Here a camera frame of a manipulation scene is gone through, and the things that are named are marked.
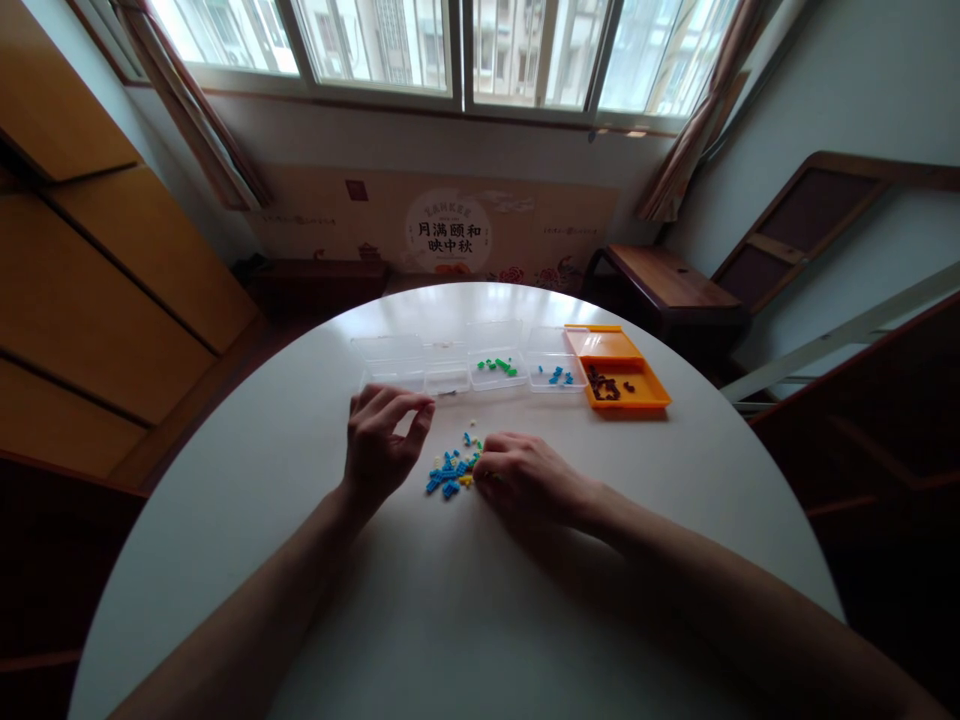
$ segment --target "forearm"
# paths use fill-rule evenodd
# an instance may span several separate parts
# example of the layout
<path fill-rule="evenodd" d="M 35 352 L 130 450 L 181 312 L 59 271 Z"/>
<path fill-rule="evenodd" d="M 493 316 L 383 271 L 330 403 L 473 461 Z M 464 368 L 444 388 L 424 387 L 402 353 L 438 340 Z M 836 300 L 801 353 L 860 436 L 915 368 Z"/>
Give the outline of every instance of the forearm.
<path fill-rule="evenodd" d="M 654 572 L 685 619 L 788 707 L 947 716 L 900 668 L 815 603 L 610 488 L 584 508 L 578 529 Z"/>
<path fill-rule="evenodd" d="M 337 560 L 375 511 L 342 485 L 329 493 L 111 718 L 263 717 Z"/>

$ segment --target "pile of blue blocks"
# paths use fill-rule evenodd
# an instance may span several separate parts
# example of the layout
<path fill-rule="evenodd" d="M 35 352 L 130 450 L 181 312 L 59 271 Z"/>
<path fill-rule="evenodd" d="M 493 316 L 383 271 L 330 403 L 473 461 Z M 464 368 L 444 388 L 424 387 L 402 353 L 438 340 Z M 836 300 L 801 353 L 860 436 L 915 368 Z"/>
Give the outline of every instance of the pile of blue blocks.
<path fill-rule="evenodd" d="M 460 478 L 467 474 L 470 469 L 463 460 L 457 460 L 460 457 L 460 451 L 454 450 L 453 453 L 444 453 L 444 463 L 439 470 L 430 471 L 430 482 L 427 483 L 427 495 L 433 493 L 441 485 L 443 486 L 443 496 L 448 500 L 460 492 Z M 474 453 L 475 458 L 479 458 L 479 453 Z"/>
<path fill-rule="evenodd" d="M 549 380 L 547 380 L 547 382 L 550 383 L 551 385 L 556 385 L 557 383 L 560 382 L 560 376 L 561 376 L 561 375 L 563 375 L 563 368 L 558 365 L 558 366 L 557 366 L 557 369 L 553 371 L 553 377 L 550 378 Z M 567 373 L 567 379 L 563 381 L 563 384 L 564 384 L 564 385 L 573 385 L 573 373 L 572 373 L 572 372 L 568 372 L 568 373 Z"/>

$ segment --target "hand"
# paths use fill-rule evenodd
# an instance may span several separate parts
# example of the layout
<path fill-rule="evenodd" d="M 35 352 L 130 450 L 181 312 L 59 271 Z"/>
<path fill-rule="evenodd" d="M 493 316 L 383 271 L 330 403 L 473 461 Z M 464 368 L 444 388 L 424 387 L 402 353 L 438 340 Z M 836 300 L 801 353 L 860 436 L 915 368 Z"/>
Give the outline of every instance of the hand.
<path fill-rule="evenodd" d="M 507 516 L 540 517 L 570 527 L 583 521 L 603 484 L 560 457 L 542 438 L 494 433 L 473 470 L 477 489 Z"/>
<path fill-rule="evenodd" d="M 370 384 L 350 398 L 343 485 L 352 497 L 377 508 L 400 487 L 420 457 L 435 409 L 430 396 L 389 385 Z M 417 415 L 407 436 L 394 434 L 411 411 Z"/>

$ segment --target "window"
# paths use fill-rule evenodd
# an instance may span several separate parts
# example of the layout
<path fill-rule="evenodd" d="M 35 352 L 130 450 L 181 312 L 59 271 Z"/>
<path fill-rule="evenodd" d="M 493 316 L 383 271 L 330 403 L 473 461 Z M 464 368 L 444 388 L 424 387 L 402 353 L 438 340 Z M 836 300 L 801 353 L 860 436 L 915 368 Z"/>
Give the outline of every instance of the window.
<path fill-rule="evenodd" d="M 275 0 L 151 0 L 151 4 L 187 62 L 297 74 Z"/>
<path fill-rule="evenodd" d="M 201 87 L 679 130 L 739 0 L 150 0 Z M 73 0 L 144 79 L 110 0 Z"/>

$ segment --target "glass pane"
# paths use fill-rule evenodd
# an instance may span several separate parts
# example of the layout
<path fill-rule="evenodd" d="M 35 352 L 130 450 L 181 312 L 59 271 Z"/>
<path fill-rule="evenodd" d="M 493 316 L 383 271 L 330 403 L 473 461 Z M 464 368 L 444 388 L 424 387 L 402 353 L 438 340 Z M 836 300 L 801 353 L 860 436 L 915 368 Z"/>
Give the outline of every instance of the glass pane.
<path fill-rule="evenodd" d="M 446 0 L 298 1 L 321 82 L 446 93 Z"/>
<path fill-rule="evenodd" d="M 274 0 L 150 0 L 180 57 L 188 62 L 297 75 Z"/>
<path fill-rule="evenodd" d="M 538 101 L 547 1 L 474 0 L 474 102 L 583 109 L 607 0 L 559 0 L 545 94 Z"/>
<path fill-rule="evenodd" d="M 626 0 L 600 109 L 689 116 L 737 0 Z"/>

